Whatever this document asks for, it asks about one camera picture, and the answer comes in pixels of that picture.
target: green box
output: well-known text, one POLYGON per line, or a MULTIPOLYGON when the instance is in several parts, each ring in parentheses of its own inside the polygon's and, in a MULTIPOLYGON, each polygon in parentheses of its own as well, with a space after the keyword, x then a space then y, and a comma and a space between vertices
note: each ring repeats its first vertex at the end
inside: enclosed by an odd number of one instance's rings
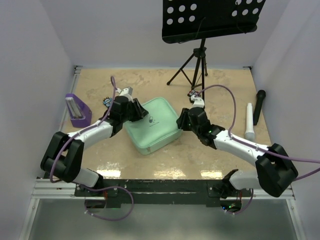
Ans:
POLYGON ((182 130, 176 123, 176 111, 163 97, 154 98, 142 106, 149 114, 139 121, 127 121, 123 125, 136 149, 148 155, 179 138, 182 130))

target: black tripod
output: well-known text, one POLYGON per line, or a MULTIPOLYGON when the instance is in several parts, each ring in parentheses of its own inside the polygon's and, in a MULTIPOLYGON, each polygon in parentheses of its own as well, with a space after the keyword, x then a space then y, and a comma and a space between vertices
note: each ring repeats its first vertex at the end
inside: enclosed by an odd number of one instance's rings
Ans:
MULTIPOLYGON (((186 79, 189 81, 189 83, 191 84, 191 89, 195 89, 196 87, 202 86, 202 89, 205 88, 205 75, 208 76, 208 72, 207 72, 207 61, 206 61, 206 47, 205 47, 205 42, 206 39, 203 38, 201 40, 201 44, 199 48, 195 48, 193 49, 193 53, 192 55, 188 58, 188 60, 180 67, 180 69, 175 73, 175 75, 166 83, 167 85, 170 85, 170 83, 175 79, 175 77, 182 72, 183 75, 186 77, 186 79), (184 71, 184 67, 191 61, 191 59, 193 57, 197 58, 196 61, 196 65, 195 65, 195 70, 194 70, 194 75, 193 75, 193 80, 192 82, 190 81, 190 79, 188 78, 188 76, 186 75, 185 71, 184 71), (197 81, 197 76, 198 76, 198 71, 199 71, 199 67, 200 67, 200 62, 201 62, 201 83, 196 85, 196 81, 197 81)), ((205 100, 205 92, 202 92, 202 99, 205 100)))

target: wooden table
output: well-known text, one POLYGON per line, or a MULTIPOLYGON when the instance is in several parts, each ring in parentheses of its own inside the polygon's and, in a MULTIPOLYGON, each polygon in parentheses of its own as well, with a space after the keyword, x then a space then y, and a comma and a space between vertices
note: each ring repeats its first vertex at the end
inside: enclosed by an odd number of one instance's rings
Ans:
MULTIPOLYGON (((103 99, 112 96, 110 76, 116 86, 133 88, 133 97, 140 103, 156 97, 169 101, 179 115, 182 108, 189 108, 187 97, 190 84, 180 73, 170 86, 166 82, 177 69, 83 69, 75 94, 92 110, 92 123, 106 110, 103 99)), ((185 70, 193 76, 193 70, 185 70)), ((208 69, 205 85, 222 84, 231 89, 237 103, 236 123, 232 133, 244 137, 247 103, 256 102, 256 89, 251 72, 247 69, 208 69)), ((212 124, 226 129, 233 119, 233 101, 223 88, 211 88, 205 92, 205 111, 212 124)), ((68 120, 64 132, 78 130, 68 120)), ((261 113, 254 128, 255 141, 270 144, 266 123, 261 113)), ((131 142, 125 129, 110 139, 103 140, 83 153, 82 167, 97 171, 105 178, 122 179, 221 179, 233 169, 252 170, 253 167, 227 152, 204 146, 192 132, 182 136, 149 155, 141 155, 131 142)))

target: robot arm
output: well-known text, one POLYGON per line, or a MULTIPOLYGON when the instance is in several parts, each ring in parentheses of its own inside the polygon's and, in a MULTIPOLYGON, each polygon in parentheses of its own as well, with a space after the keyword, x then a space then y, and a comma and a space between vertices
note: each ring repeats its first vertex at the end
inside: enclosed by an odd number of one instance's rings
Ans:
POLYGON ((176 121, 178 128, 192 131, 205 146, 233 154, 253 165, 256 170, 242 172, 238 169, 231 171, 223 182, 226 191, 245 188, 263 189, 273 197, 279 197, 284 190, 296 179, 298 171, 290 160, 272 156, 258 150, 266 150, 288 156, 282 146, 257 144, 241 137, 238 140, 256 146, 256 149, 239 143, 230 138, 228 131, 218 125, 211 124, 204 110, 205 103, 200 97, 191 97, 193 106, 183 108, 176 121))
POLYGON ((83 151, 101 140, 108 139, 117 134, 126 121, 135 122, 143 119, 146 111, 136 98, 132 98, 133 89, 126 87, 119 90, 119 96, 116 96, 113 102, 109 116, 101 122, 101 117, 94 124, 75 132, 63 133, 56 132, 41 161, 41 169, 50 173, 55 158, 63 145, 74 135, 77 135, 66 147, 66 155, 61 155, 54 169, 53 175, 57 178, 70 183, 83 184, 90 188, 99 188, 102 183, 102 176, 98 173, 81 168, 83 151))

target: music stand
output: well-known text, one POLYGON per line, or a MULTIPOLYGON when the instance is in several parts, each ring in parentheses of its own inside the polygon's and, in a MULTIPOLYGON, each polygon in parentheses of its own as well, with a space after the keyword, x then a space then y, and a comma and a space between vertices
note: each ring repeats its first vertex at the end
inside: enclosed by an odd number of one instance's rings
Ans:
POLYGON ((191 89, 205 87, 207 61, 205 42, 207 38, 246 34, 257 30, 259 14, 266 0, 163 0, 162 40, 168 44, 185 43, 201 39, 199 48, 166 83, 170 83, 182 72, 191 84, 191 89), (197 58, 192 82, 183 68, 197 58), (201 84, 196 85, 201 63, 201 84))

